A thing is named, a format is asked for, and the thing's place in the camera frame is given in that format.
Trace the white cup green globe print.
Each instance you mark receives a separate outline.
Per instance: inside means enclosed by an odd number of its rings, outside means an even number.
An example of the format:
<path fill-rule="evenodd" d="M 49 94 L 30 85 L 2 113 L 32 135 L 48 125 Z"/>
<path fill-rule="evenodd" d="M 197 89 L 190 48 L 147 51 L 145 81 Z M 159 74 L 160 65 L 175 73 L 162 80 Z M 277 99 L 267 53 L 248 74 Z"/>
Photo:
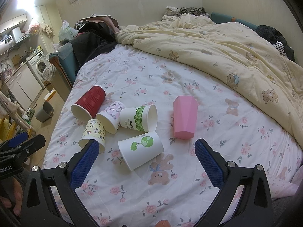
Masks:
<path fill-rule="evenodd" d="M 118 147 L 131 171 L 164 152 L 163 144 L 155 131 L 118 141 Z"/>

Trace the yellow cartoon paper cup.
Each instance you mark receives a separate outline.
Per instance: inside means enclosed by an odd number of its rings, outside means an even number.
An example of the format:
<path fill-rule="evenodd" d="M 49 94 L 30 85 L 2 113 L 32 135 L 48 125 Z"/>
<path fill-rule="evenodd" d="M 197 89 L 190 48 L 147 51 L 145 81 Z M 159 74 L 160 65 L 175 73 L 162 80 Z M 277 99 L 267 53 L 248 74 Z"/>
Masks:
<path fill-rule="evenodd" d="M 95 140 L 99 144 L 99 153 L 105 151 L 105 129 L 98 119 L 90 119 L 84 129 L 83 135 L 79 140 L 79 146 L 83 148 L 88 141 Z"/>

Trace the red ribbed paper cup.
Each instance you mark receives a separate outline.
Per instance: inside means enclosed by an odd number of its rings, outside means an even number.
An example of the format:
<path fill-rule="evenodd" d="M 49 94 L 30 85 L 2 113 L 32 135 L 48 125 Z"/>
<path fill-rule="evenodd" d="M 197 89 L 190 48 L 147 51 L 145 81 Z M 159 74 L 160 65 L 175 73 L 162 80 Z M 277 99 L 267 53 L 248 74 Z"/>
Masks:
<path fill-rule="evenodd" d="M 71 105 L 72 114 L 81 122 L 87 123 L 95 118 L 106 97 L 106 91 L 95 85 Z"/>

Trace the pink patterned paper cup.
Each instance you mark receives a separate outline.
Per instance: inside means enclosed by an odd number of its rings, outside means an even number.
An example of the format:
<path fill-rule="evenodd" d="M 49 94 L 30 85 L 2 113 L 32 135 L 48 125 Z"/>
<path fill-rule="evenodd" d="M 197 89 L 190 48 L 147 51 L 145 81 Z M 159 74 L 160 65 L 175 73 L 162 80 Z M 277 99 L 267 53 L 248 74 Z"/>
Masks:
<path fill-rule="evenodd" d="M 103 111 L 96 114 L 95 118 L 99 120 L 106 132 L 115 134 L 120 126 L 119 116 L 125 105 L 120 101 L 115 101 Z"/>

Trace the pink faceted plastic cup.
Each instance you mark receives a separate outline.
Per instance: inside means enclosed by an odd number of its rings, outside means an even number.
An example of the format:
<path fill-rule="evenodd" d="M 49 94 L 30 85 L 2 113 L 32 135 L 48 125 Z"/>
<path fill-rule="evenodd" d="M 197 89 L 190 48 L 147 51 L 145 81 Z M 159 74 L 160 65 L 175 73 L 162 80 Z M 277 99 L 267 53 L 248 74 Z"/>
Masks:
<path fill-rule="evenodd" d="M 174 136 L 191 139 L 195 135 L 198 103 L 192 96 L 178 96 L 173 103 Z"/>

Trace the white cup green tree band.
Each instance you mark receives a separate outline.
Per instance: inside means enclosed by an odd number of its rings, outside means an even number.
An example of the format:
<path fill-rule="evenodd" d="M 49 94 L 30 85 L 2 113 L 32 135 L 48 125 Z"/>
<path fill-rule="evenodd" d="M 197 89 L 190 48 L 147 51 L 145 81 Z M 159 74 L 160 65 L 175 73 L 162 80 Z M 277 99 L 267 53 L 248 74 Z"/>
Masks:
<path fill-rule="evenodd" d="M 119 116 L 123 128 L 140 132 L 156 131 L 158 113 L 155 105 L 125 108 Z"/>

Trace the grey waste bin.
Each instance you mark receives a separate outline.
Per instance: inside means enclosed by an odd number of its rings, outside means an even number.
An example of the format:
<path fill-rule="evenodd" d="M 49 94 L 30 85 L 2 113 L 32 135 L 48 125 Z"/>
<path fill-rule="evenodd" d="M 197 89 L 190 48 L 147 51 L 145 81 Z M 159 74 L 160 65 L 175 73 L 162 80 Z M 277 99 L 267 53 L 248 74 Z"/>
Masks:
<path fill-rule="evenodd" d="M 49 102 L 45 101 L 42 107 L 36 113 L 35 118 L 39 122 L 45 122 L 46 120 L 50 119 L 53 116 L 53 113 L 54 113 L 53 106 Z"/>

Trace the white kitchen cabinet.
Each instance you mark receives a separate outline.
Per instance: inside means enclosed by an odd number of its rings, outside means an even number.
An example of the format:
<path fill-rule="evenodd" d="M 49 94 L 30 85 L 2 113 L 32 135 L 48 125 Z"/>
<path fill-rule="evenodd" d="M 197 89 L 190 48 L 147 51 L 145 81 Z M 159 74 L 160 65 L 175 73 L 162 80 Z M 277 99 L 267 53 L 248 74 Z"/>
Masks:
<path fill-rule="evenodd" d="M 19 67 L 5 81 L 5 85 L 24 110 L 31 107 L 42 91 L 42 86 L 27 64 Z"/>

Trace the white washing machine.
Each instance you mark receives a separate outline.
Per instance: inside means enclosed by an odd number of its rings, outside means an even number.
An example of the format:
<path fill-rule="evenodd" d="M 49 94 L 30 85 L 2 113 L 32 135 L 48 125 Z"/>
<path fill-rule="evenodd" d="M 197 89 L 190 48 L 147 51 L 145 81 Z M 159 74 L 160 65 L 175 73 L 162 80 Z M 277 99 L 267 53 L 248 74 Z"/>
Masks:
<path fill-rule="evenodd" d="M 31 72 L 34 74 L 39 84 L 42 86 L 42 89 L 45 89 L 45 80 L 42 77 L 42 73 L 49 66 L 49 61 L 46 58 L 43 50 L 40 50 L 35 55 L 33 55 L 27 61 L 27 65 L 30 68 Z"/>

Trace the floral white bed sheet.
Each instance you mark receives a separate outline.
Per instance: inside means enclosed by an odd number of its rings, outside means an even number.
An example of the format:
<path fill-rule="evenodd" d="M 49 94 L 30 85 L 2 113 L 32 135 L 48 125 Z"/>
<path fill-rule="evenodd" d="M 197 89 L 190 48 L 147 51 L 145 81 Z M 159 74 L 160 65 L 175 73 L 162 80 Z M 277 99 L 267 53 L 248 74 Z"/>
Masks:
<path fill-rule="evenodd" d="M 218 193 L 196 157 L 199 138 L 238 166 L 262 165 L 273 200 L 302 180 L 302 149 L 275 120 L 208 74 L 130 46 L 81 68 L 43 167 L 89 138 L 100 155 L 76 193 L 99 226 L 194 226 Z"/>

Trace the white plastic bag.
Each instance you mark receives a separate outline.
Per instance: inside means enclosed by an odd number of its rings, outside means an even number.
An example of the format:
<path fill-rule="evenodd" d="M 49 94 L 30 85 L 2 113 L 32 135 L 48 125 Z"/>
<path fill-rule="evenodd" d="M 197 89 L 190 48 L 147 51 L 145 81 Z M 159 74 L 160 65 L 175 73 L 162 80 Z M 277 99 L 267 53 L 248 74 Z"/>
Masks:
<path fill-rule="evenodd" d="M 77 36 L 78 32 L 78 30 L 69 26 L 69 23 L 64 20 L 58 33 L 59 41 L 73 40 Z"/>

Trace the black clothes pile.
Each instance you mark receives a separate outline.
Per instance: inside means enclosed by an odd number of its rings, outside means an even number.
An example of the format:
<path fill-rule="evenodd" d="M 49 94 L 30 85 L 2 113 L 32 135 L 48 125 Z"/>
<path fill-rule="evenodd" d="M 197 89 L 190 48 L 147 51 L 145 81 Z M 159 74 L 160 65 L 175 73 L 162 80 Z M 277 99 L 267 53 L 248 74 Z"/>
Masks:
<path fill-rule="evenodd" d="M 75 75 L 91 59 L 109 53 L 118 44 L 113 31 L 105 23 L 87 22 L 71 42 L 77 60 Z"/>

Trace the cream bear print duvet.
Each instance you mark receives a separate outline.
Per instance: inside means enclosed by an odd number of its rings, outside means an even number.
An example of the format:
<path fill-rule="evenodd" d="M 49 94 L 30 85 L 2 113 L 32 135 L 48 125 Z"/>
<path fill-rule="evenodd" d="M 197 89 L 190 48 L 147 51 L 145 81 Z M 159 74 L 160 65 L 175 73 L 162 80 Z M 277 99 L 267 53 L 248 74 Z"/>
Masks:
<path fill-rule="evenodd" d="M 302 143 L 302 67 L 249 27 L 184 14 L 126 26 L 116 40 L 221 80 Z"/>

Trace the dark clothes at right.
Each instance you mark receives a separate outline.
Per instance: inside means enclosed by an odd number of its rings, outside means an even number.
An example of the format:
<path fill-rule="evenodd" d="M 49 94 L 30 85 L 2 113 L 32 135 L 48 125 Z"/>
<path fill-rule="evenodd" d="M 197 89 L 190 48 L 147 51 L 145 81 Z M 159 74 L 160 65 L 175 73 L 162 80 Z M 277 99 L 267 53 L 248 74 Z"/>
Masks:
<path fill-rule="evenodd" d="M 295 62 L 294 50 L 288 45 L 286 39 L 278 30 L 267 25 L 260 25 L 255 28 L 255 32 L 270 42 L 281 55 Z"/>

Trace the teal bed frame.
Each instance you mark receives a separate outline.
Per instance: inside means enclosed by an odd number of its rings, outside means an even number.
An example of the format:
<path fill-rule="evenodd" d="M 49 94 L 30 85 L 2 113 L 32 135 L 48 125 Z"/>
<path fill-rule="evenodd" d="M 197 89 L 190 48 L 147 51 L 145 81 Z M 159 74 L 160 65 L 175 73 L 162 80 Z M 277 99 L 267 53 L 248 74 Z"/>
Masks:
<path fill-rule="evenodd" d="M 56 67 L 63 82 L 67 85 L 69 90 L 72 89 L 76 80 L 76 70 L 79 63 L 74 55 L 71 43 L 66 43 L 58 50 L 49 54 L 49 63 Z"/>

